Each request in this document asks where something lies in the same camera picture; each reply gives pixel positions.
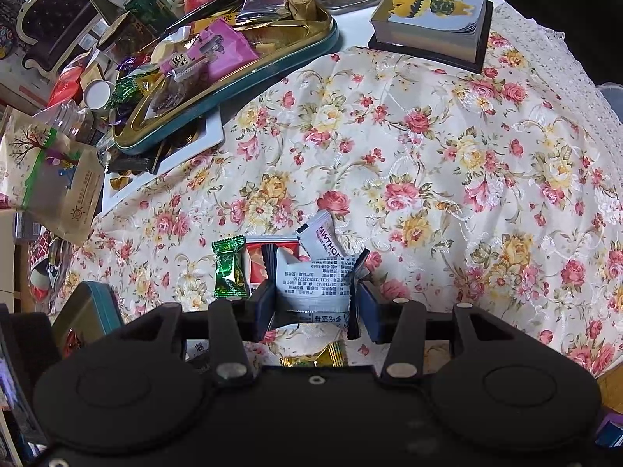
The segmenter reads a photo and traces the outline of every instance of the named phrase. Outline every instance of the tray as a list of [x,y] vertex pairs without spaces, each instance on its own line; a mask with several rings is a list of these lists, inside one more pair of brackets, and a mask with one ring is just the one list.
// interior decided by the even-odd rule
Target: tray
[[102,283],[83,281],[61,309],[52,324],[54,342],[62,351],[70,329],[86,344],[101,339],[121,326],[110,288]]
[[197,125],[200,126],[199,138],[163,159],[154,174],[148,172],[137,176],[130,174],[129,177],[132,178],[132,181],[119,191],[115,191],[110,185],[110,179],[119,177],[119,174],[114,172],[106,174],[104,178],[104,192],[102,193],[102,216],[110,212],[114,206],[126,199],[131,193],[137,191],[141,186],[158,176],[166,174],[176,166],[197,156],[197,154],[217,146],[225,139],[223,125],[220,121],[220,110],[218,108],[211,110],[203,118],[197,120]]
[[338,41],[334,19],[323,13],[322,21],[279,21],[244,27],[240,30],[250,42],[283,42],[287,45],[243,67],[172,111],[143,124],[143,117],[160,80],[137,105],[128,123],[115,133],[117,147],[125,154],[139,154],[195,118],[281,72],[306,65],[333,50]]

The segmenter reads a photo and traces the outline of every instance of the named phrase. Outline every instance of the gold tray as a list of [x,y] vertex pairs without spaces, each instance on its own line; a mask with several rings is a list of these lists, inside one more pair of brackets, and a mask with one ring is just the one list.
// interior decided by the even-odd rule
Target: gold tray
[[[242,32],[251,43],[276,43],[277,45],[281,45],[281,47],[223,77],[220,81],[212,84],[208,89],[202,91],[198,95],[188,99],[165,114],[160,114],[159,116],[151,118],[146,123],[144,121],[144,115],[155,91],[164,81],[163,76],[136,106],[125,127],[119,132],[114,133],[114,141],[117,146],[123,151],[132,150],[136,144],[149,137],[164,124],[169,123],[169,121],[173,120],[202,98],[215,93],[220,90],[220,88],[232,82],[242,79],[244,76],[249,75],[261,67],[275,63],[299,49],[323,40],[332,32],[337,24],[331,16],[320,8],[319,16],[321,17],[319,21],[279,21],[257,25],[235,26],[236,30]],[[150,145],[153,145],[155,142],[157,142],[157,140],[150,142]]]

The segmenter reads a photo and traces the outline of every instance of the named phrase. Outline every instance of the floral tablecloth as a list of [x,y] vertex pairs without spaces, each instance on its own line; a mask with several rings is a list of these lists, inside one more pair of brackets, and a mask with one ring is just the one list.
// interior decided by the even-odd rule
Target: floral tablecloth
[[[510,12],[496,15],[482,75],[351,48],[276,83],[219,149],[96,219],[56,311],[87,279],[113,288],[125,321],[166,301],[204,309],[212,241],[291,233],[326,209],[350,253],[371,250],[386,298],[473,302],[598,376],[623,354],[621,152],[607,140],[623,128],[555,36],[532,23],[540,48],[519,46],[528,24]],[[544,66],[547,41],[585,85]],[[272,363],[339,336],[290,327],[248,350]],[[378,364],[385,348],[364,337],[349,358]]]

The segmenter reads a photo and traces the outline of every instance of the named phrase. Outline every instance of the pink snack bag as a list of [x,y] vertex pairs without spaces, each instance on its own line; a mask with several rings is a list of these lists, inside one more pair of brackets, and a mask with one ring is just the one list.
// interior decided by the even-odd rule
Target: pink snack bag
[[191,60],[203,56],[208,59],[204,72],[210,84],[259,57],[244,35],[223,19],[217,19],[203,30],[188,50]]

